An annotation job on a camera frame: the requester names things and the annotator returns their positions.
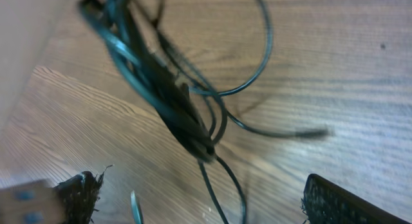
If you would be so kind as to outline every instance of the wire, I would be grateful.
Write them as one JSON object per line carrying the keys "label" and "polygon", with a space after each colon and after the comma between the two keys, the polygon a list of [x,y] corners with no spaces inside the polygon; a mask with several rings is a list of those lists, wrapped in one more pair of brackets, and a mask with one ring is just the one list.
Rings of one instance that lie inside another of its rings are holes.
{"label": "wire", "polygon": [[[224,223],[228,223],[227,218],[212,189],[204,166],[204,163],[211,163],[215,160],[222,165],[234,182],[241,200],[241,223],[245,224],[247,221],[247,202],[241,186],[230,167],[216,155],[214,150],[214,146],[225,133],[228,117],[247,131],[276,138],[315,138],[327,134],[327,131],[324,129],[291,133],[275,133],[260,130],[244,124],[227,111],[222,97],[233,95],[250,86],[265,69],[272,51],[273,28],[270,23],[269,12],[263,0],[256,1],[261,9],[265,23],[266,43],[263,58],[256,72],[245,83],[227,91],[217,91],[200,73],[200,70],[191,64],[159,29],[164,12],[164,0],[158,0],[157,14],[154,18],[149,15],[144,6],[137,0],[106,0],[105,3],[99,0],[82,0],[79,3],[81,15],[105,41],[113,62],[125,80],[156,109],[160,118],[165,122],[177,141],[198,160],[208,192]],[[192,83],[190,89],[186,84],[176,85],[177,75],[169,71],[169,68],[156,55],[149,52],[143,35],[140,33],[138,25],[129,11],[131,3],[137,7],[146,21],[152,25],[161,49],[178,70],[178,74],[184,75],[190,80]],[[191,77],[187,70],[191,71],[196,76],[196,79]],[[209,129],[205,127],[197,109],[191,103],[189,90],[200,94],[205,101],[212,119]],[[216,126],[218,122],[209,97],[217,103],[221,115],[217,131]],[[131,199],[135,222],[142,224],[142,213],[134,193],[132,193]]]}

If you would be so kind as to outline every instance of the tangled cable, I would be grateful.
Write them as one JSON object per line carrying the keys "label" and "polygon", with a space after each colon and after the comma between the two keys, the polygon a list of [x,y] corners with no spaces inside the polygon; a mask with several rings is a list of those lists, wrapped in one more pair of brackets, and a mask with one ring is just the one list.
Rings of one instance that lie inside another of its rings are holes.
{"label": "tangled cable", "polygon": [[[208,192],[225,224],[228,223],[228,221],[213,192],[203,163],[210,163],[216,160],[227,171],[239,192],[242,212],[241,223],[245,224],[247,221],[245,195],[234,173],[230,170],[229,166],[216,155],[214,150],[214,146],[221,140],[226,130],[227,117],[247,131],[276,138],[316,138],[326,135],[326,130],[316,129],[293,133],[275,133],[260,130],[244,124],[225,108],[222,97],[233,95],[251,85],[265,69],[269,60],[272,51],[273,30],[263,0],[257,0],[263,14],[266,29],[266,46],[263,59],[251,78],[244,84],[228,91],[216,91],[200,71],[171,44],[165,34],[159,29],[159,23],[164,11],[164,0],[158,0],[158,2],[157,15],[155,18],[151,18],[146,9],[137,0],[106,0],[105,3],[99,0],[82,0],[79,3],[79,10],[86,22],[106,42],[109,54],[119,72],[121,72],[131,87],[156,109],[177,141],[198,160]],[[138,29],[138,25],[135,23],[132,13],[129,10],[129,5],[136,6],[146,21],[151,24],[157,35],[161,49],[178,70],[178,74],[184,75],[189,79],[192,87],[184,83],[176,85],[177,75],[172,73],[156,55],[149,52],[143,36]],[[190,76],[186,68],[198,79]],[[197,109],[191,103],[189,91],[200,94],[205,101],[212,119],[212,124],[209,129],[206,128]],[[209,102],[209,97],[217,103],[221,113],[220,125],[214,138],[212,138],[212,136],[217,126],[217,118]],[[131,199],[135,222],[141,224],[143,223],[143,217],[133,192]]]}

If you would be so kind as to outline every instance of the wooden floor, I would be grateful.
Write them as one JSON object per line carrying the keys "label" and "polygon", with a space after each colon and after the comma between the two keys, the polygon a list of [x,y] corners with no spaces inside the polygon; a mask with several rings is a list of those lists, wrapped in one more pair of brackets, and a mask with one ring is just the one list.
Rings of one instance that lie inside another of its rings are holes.
{"label": "wooden floor", "polygon": [[[125,83],[75,1],[4,130],[1,185],[57,183],[115,164],[95,223],[132,223],[132,190],[146,223],[221,223],[196,161]],[[249,223],[302,223],[310,173],[412,221],[412,0],[267,3],[272,58],[256,83],[225,103],[256,127],[327,127],[333,135],[276,140],[229,124],[216,148],[247,192]],[[252,74],[264,46],[254,0],[166,5],[162,28],[217,88],[233,88]],[[232,182],[219,165],[207,169],[230,222],[239,223]]]}

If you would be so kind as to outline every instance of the wooden surface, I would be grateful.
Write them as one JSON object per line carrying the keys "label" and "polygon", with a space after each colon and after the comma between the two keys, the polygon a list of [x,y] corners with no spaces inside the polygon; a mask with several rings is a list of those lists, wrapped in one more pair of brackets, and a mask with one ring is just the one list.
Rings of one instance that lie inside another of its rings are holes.
{"label": "wooden surface", "polygon": [[[115,164],[95,223],[131,223],[132,190],[146,223],[221,223],[195,160],[124,82],[75,1],[1,139],[2,185],[57,183]],[[276,140],[229,124],[217,152],[247,193],[249,223],[302,223],[310,173],[412,221],[412,0],[267,3],[272,58],[256,83],[225,103],[256,127],[326,126],[333,135]],[[228,89],[259,63],[262,26],[254,0],[167,0],[162,28],[217,88]],[[232,182],[219,165],[207,169],[230,222],[238,223]]]}

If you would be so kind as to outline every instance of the cable end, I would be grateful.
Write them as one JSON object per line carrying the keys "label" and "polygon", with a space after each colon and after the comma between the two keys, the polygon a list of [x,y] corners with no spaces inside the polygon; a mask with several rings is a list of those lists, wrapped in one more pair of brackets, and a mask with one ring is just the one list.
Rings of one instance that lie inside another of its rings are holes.
{"label": "cable end", "polygon": [[135,220],[136,224],[143,224],[142,209],[140,208],[139,201],[136,198],[135,191],[131,192],[130,198],[131,198],[131,211],[133,213],[133,219]]}
{"label": "cable end", "polygon": [[319,139],[331,135],[331,131],[328,128],[324,129],[313,129],[307,131],[297,131],[295,133],[296,138],[304,139]]}

